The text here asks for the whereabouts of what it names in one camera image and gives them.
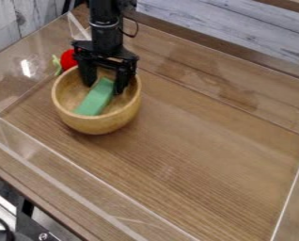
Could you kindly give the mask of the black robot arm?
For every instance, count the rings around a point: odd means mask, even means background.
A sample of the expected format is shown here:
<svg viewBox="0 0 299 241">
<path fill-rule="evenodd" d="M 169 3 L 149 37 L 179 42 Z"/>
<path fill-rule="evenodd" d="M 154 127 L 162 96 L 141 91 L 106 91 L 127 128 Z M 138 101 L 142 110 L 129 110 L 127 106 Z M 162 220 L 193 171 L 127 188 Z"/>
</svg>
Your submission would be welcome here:
<svg viewBox="0 0 299 241">
<path fill-rule="evenodd" d="M 89 0 L 93 39 L 73 42 L 85 85 L 90 87 L 95 83 L 98 67 L 114 70 L 117 95 L 123 93 L 137 75 L 139 56 L 123 45 L 123 36 L 137 36 L 123 31 L 125 12 L 135 10 L 137 6 L 138 0 Z"/>
</svg>

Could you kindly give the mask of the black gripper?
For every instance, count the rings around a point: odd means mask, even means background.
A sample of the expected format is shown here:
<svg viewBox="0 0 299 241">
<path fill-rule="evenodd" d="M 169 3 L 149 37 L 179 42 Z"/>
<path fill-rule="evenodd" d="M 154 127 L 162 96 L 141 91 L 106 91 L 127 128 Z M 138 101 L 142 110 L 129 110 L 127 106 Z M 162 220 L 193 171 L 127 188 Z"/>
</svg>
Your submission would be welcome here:
<svg viewBox="0 0 299 241">
<path fill-rule="evenodd" d="M 83 84 L 91 87 L 97 81 L 97 66 L 117 70 L 115 94 L 121 95 L 137 75 L 139 56 L 121 45 L 118 48 L 102 51 L 94 49 L 90 40 L 74 40 L 75 60 Z"/>
</svg>

